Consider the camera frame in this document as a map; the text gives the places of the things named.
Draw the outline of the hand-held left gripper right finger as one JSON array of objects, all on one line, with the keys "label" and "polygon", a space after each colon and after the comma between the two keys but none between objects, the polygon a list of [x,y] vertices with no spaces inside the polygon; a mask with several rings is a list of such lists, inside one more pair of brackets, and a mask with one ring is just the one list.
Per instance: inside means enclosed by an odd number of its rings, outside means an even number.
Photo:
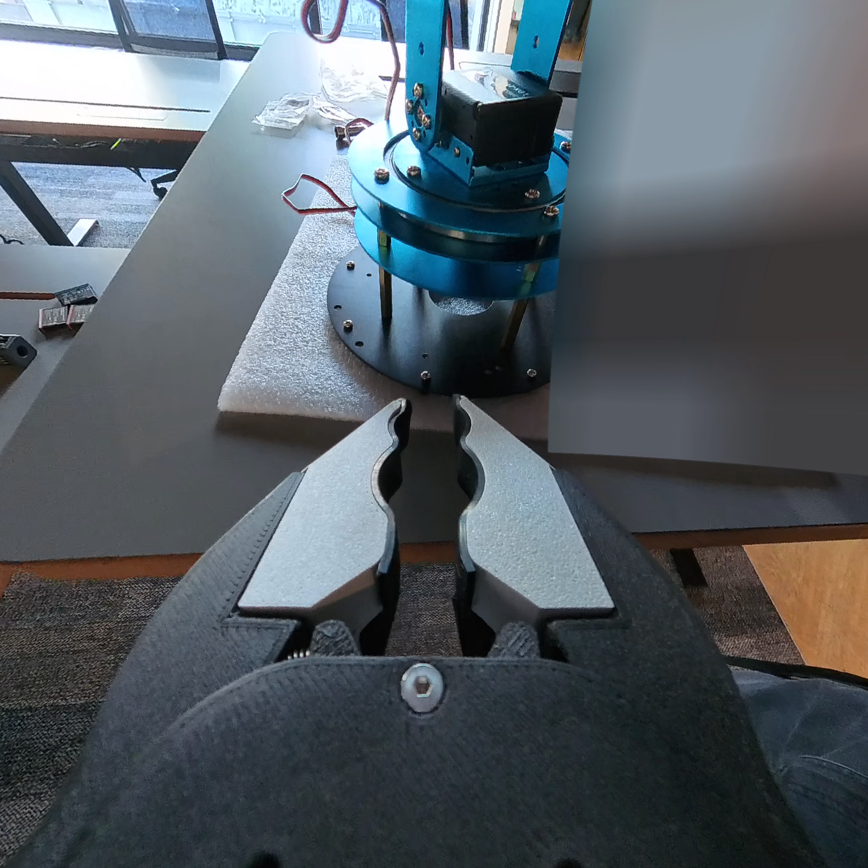
[{"label": "hand-held left gripper right finger", "polygon": [[453,398],[459,518],[453,605],[466,656],[508,623],[605,617],[613,600],[552,467],[466,396]]}]

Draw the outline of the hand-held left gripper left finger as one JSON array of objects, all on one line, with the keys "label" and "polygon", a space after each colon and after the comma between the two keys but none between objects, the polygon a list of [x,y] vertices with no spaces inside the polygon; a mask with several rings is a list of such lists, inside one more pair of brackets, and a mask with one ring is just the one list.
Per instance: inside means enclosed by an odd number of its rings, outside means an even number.
[{"label": "hand-held left gripper left finger", "polygon": [[399,596],[389,499],[402,483],[406,398],[388,404],[305,469],[238,601],[247,616],[310,627],[347,625],[362,653],[382,655]]}]

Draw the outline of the dark grey desk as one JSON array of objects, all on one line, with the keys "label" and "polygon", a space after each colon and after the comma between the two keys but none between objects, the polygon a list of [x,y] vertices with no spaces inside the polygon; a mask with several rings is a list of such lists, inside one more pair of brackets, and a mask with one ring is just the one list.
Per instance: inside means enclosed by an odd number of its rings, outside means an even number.
[{"label": "dark grey desk", "polygon": [[[2,566],[162,560],[208,549],[352,423],[219,415],[218,397],[300,219],[279,200],[333,135],[262,135],[268,98],[316,83],[319,46],[277,33],[2,451]],[[402,548],[454,538],[465,503],[445,433],[414,430],[392,499]],[[866,477],[549,456],[648,548],[866,538]]]}]

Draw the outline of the pale grey desk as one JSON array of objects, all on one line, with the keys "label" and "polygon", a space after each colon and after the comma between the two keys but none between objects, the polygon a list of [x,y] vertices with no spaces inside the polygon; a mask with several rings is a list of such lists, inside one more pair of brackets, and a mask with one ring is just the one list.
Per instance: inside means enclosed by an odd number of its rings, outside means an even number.
[{"label": "pale grey desk", "polygon": [[18,425],[67,352],[69,328],[42,334],[38,311],[54,306],[55,292],[89,283],[101,295],[128,254],[123,248],[2,245],[1,331],[27,340],[37,355],[26,369],[2,364],[1,446]]}]

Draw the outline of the grey desk with wood edge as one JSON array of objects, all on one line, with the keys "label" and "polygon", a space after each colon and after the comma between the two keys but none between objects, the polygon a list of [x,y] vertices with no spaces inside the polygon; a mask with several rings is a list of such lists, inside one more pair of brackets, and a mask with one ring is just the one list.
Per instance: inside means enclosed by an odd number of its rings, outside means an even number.
[{"label": "grey desk with wood edge", "polygon": [[14,168],[42,163],[183,168],[245,71],[237,60],[1,43],[2,188],[51,245],[78,245]]}]

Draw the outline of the white foam sheet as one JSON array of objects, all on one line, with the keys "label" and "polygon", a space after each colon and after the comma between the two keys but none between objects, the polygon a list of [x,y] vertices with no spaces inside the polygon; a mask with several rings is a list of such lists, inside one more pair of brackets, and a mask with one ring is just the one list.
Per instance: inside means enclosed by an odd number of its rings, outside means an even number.
[{"label": "white foam sheet", "polygon": [[248,426],[259,416],[363,421],[406,396],[414,429],[451,430],[450,398],[375,372],[334,331],[327,286],[356,245],[352,213],[303,218],[222,387],[223,418]]}]

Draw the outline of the person's dark trousers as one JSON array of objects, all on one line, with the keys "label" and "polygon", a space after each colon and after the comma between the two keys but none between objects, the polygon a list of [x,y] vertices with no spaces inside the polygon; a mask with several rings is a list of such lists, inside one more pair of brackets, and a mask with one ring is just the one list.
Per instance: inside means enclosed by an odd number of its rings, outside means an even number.
[{"label": "person's dark trousers", "polygon": [[867,865],[867,691],[736,669],[767,764],[829,866]]}]

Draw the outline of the empty clear plastic bag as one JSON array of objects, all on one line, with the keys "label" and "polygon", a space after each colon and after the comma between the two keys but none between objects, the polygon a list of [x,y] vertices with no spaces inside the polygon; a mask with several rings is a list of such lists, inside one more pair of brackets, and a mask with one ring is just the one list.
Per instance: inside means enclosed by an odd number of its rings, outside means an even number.
[{"label": "empty clear plastic bag", "polygon": [[365,62],[347,58],[320,61],[321,90],[332,103],[385,100],[400,77],[384,78]]},{"label": "empty clear plastic bag", "polygon": [[306,120],[313,94],[285,94],[266,106],[253,118],[253,124],[266,131],[291,132]]}]

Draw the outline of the black office chair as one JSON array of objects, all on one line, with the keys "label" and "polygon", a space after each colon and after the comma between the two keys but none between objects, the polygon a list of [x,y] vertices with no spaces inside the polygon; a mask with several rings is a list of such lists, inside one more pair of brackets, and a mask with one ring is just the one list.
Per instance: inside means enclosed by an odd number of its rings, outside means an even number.
[{"label": "black office chair", "polygon": [[226,46],[212,1],[110,1],[123,49],[206,62],[203,73],[219,81]]}]

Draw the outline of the large window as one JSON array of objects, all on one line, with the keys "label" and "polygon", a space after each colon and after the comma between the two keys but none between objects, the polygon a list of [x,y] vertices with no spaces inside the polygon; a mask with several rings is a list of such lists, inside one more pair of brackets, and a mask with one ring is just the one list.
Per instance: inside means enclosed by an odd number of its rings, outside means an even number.
[{"label": "large window", "polygon": [[[301,31],[301,2],[295,1],[216,1],[216,17],[225,42],[235,45],[261,45],[277,31]],[[108,1],[3,1],[1,22],[35,25],[92,33],[115,33]],[[378,12],[370,3],[350,2],[343,35],[376,40],[381,38]]]}]

